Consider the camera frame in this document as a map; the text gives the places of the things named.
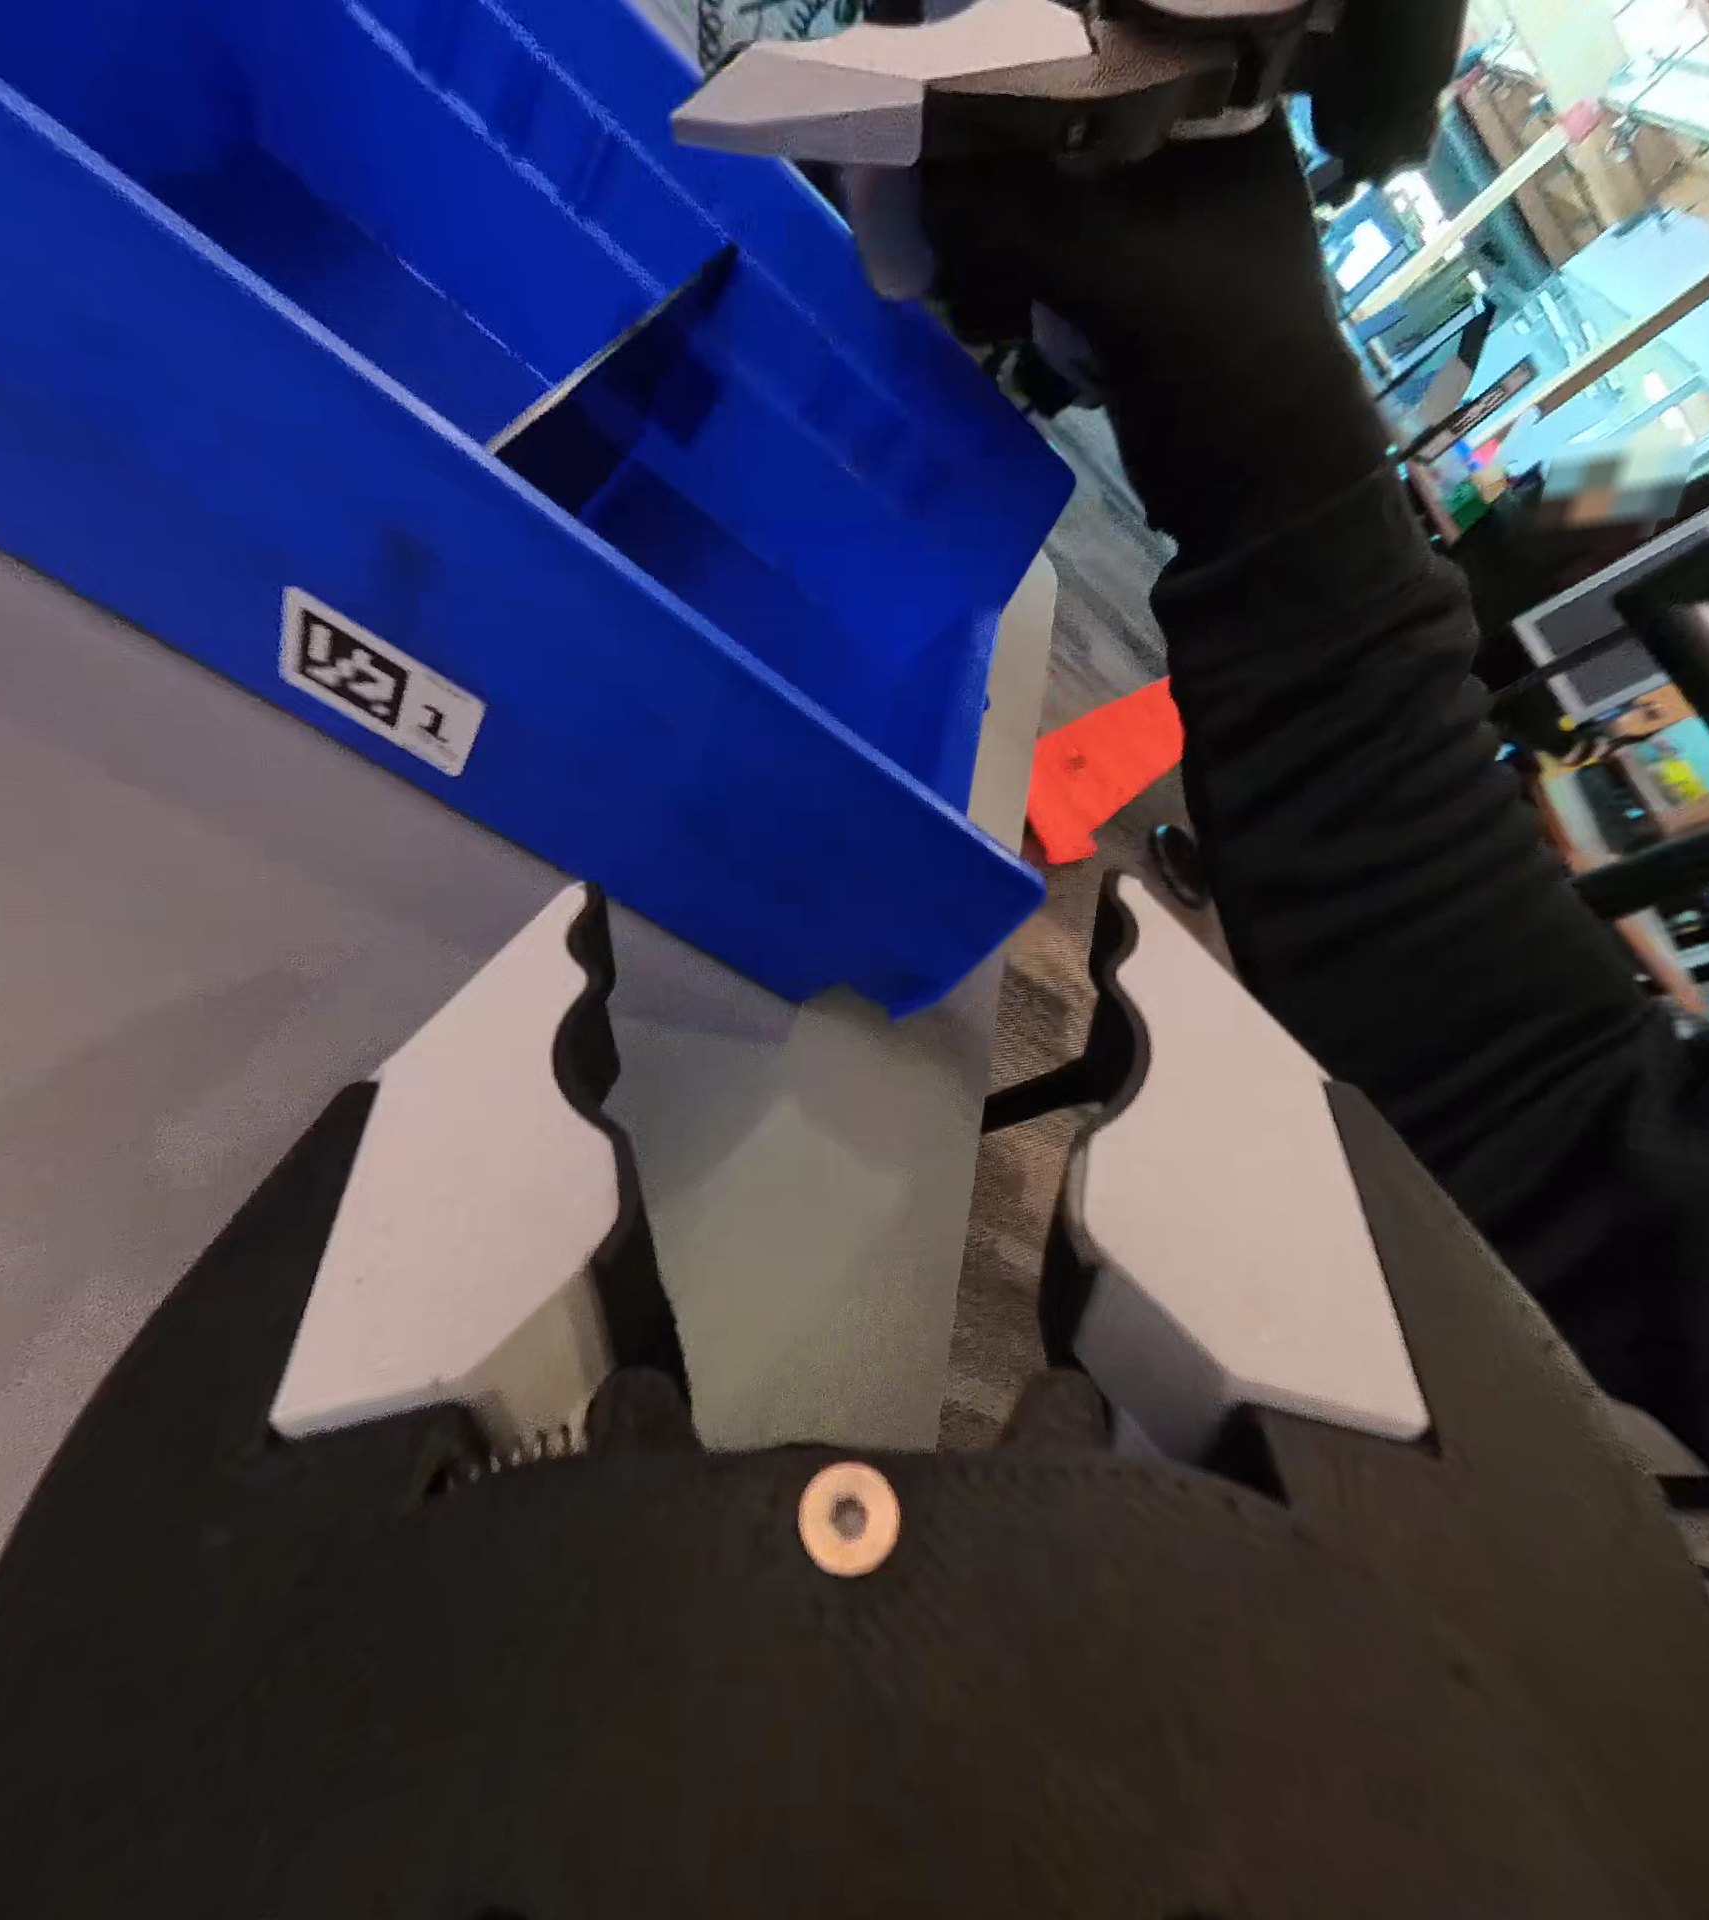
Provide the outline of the tagged blue plastic bin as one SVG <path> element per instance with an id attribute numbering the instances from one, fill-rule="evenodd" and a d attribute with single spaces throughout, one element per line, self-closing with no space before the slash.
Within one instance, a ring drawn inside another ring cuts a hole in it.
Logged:
<path id="1" fill-rule="evenodd" d="M 745 974 L 893 1017 L 1073 489 L 627 5 L 0 5 L 0 550 Z"/>

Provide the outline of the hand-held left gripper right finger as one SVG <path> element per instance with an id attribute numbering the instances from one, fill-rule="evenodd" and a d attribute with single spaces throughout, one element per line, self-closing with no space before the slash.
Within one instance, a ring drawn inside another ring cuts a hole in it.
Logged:
<path id="1" fill-rule="evenodd" d="M 1122 1450 L 1181 1465 L 1251 1413 L 1426 1439 L 1327 1075 L 1135 876 L 1102 883 L 1090 979 L 1050 1364 L 1090 1377 Z"/>

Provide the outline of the person's right forearm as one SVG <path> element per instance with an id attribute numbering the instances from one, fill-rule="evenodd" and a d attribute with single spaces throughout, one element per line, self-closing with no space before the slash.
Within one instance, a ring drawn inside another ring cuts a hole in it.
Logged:
<path id="1" fill-rule="evenodd" d="M 1173 372 L 1108 406 L 1179 546 L 1154 617 L 1245 985 L 1472 1219 L 1633 1209 L 1657 1012 L 1499 762 L 1466 590 L 1350 368 L 1281 403 L 1282 457 Z"/>

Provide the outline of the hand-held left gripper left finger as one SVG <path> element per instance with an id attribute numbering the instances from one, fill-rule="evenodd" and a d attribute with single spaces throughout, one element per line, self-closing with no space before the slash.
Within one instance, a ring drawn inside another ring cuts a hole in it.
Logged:
<path id="1" fill-rule="evenodd" d="M 602 1383 L 680 1380 L 634 1152 L 608 904 L 564 887 L 387 1059 L 270 1406 L 307 1440 L 458 1409 L 506 1463 L 586 1445 Z"/>

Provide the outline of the orange traffic cone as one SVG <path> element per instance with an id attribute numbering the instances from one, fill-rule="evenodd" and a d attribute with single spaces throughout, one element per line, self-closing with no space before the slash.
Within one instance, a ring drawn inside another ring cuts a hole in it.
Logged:
<path id="1" fill-rule="evenodd" d="M 1096 832 L 1185 756 L 1186 728 L 1166 679 L 1042 733 L 1033 748 L 1025 825 L 1050 868 L 1096 854 Z"/>

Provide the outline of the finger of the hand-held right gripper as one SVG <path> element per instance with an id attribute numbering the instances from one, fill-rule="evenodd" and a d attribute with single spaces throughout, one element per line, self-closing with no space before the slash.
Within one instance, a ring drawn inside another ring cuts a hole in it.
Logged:
<path id="1" fill-rule="evenodd" d="M 924 23 L 860 23 L 835 36 L 752 41 L 672 112 L 674 140 L 811 165 L 912 166 L 935 93 L 1077 80 L 1093 60 L 1080 12 L 978 3 Z"/>

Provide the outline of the person's black jacket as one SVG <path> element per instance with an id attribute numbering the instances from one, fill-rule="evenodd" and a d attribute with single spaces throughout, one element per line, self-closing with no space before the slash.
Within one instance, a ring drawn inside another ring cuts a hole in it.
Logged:
<path id="1" fill-rule="evenodd" d="M 1509 1037 L 1394 1112 L 1594 1385 L 1709 1469 L 1709 1034 Z"/>

